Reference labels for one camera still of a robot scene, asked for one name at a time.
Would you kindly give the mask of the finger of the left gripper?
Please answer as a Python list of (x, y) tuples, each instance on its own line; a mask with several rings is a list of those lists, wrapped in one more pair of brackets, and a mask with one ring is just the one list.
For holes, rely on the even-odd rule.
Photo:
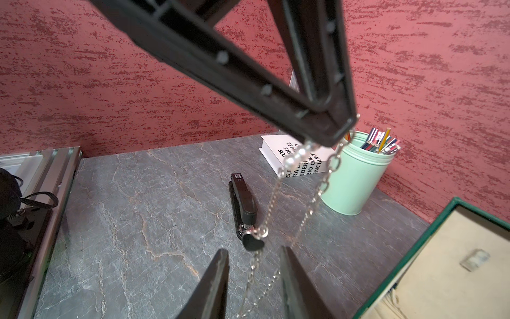
[(215, 25), (235, 1), (95, 1), (94, 6), (140, 48), (287, 132), (300, 142), (336, 145), (357, 122), (315, 113), (292, 90)]
[(342, 1), (269, 1), (268, 5), (309, 109), (338, 120), (355, 119)]

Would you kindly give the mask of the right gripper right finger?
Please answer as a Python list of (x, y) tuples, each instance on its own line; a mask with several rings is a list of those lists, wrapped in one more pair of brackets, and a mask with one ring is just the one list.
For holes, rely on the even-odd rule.
[(335, 318), (290, 247), (281, 247), (284, 318)]

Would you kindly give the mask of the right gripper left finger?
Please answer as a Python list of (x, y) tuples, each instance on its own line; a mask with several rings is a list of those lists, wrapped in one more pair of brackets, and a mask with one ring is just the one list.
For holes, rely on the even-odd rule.
[(228, 251), (219, 249), (177, 319), (224, 319), (227, 311), (228, 273)]

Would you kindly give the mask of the green jewelry box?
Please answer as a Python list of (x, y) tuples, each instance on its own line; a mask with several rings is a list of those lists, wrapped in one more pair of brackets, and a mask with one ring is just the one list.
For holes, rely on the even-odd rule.
[(355, 318), (508, 318), (509, 223), (454, 198)]

